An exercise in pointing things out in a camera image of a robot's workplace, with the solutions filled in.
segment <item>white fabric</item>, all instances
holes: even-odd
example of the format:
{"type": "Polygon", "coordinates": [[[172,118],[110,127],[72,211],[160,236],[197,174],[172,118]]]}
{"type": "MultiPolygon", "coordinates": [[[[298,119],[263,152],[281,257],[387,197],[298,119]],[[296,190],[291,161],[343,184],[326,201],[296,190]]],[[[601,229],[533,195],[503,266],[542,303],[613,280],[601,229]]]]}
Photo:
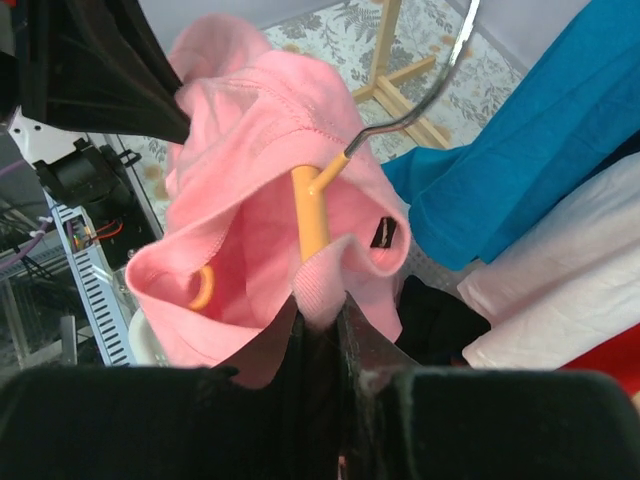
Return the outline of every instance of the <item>white fabric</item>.
{"type": "Polygon", "coordinates": [[[637,325],[640,154],[582,185],[458,290],[493,327],[463,352],[478,368],[558,368],[637,325]]]}

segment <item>red garment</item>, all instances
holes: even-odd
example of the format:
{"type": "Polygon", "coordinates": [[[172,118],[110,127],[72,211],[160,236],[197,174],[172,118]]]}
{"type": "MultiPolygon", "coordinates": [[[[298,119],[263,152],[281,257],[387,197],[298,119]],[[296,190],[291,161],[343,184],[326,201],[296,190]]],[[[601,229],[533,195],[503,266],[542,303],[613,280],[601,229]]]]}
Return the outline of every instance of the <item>red garment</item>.
{"type": "Polygon", "coordinates": [[[564,368],[597,370],[618,380],[631,396],[640,392],[640,324],[598,345],[564,368]]]}

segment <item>blue fabric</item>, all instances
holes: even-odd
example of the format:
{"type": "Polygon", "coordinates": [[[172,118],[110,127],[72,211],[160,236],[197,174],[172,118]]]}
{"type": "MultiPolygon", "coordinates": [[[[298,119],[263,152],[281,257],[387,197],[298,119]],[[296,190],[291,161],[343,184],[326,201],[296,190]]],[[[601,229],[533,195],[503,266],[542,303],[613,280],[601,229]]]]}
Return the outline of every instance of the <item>blue fabric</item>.
{"type": "Polygon", "coordinates": [[[592,0],[478,138],[383,165],[420,247],[492,261],[640,130],[640,0],[592,0]]]}

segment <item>patterned fabric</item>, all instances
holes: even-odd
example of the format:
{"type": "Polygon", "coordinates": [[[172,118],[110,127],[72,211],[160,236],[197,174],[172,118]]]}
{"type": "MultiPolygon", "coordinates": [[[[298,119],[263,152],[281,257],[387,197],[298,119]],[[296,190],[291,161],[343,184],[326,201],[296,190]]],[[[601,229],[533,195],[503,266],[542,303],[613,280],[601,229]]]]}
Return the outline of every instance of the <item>patterned fabric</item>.
{"type": "MultiPolygon", "coordinates": [[[[382,12],[381,0],[345,0],[324,10],[302,15],[266,30],[269,40],[283,50],[303,53],[334,65],[350,89],[366,84],[369,76],[376,33],[382,12]]],[[[408,99],[418,101],[449,56],[462,17],[446,0],[403,0],[392,47],[390,70],[398,70],[428,55],[437,65],[427,74],[412,79],[400,90],[408,99]]],[[[452,146],[471,142],[487,124],[521,80],[521,74],[481,35],[474,34],[466,58],[447,90],[427,112],[429,120],[450,138],[452,146]]],[[[359,105],[365,124],[390,117],[375,101],[359,105]]],[[[148,137],[121,137],[127,148],[143,159],[136,173],[161,225],[169,205],[164,189],[167,146],[148,137]]],[[[405,133],[378,135],[371,140],[375,156],[386,162],[415,147],[405,133]]],[[[408,273],[425,283],[455,292],[461,278],[412,249],[408,273]]]]}

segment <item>black label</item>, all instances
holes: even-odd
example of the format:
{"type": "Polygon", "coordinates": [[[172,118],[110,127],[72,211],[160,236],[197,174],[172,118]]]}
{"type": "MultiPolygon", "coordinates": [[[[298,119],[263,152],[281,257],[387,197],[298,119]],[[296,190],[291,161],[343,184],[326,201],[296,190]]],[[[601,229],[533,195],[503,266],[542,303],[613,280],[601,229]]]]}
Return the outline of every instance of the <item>black label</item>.
{"type": "Polygon", "coordinates": [[[392,217],[382,217],[371,242],[371,248],[391,248],[393,234],[396,233],[398,223],[392,217]]]}

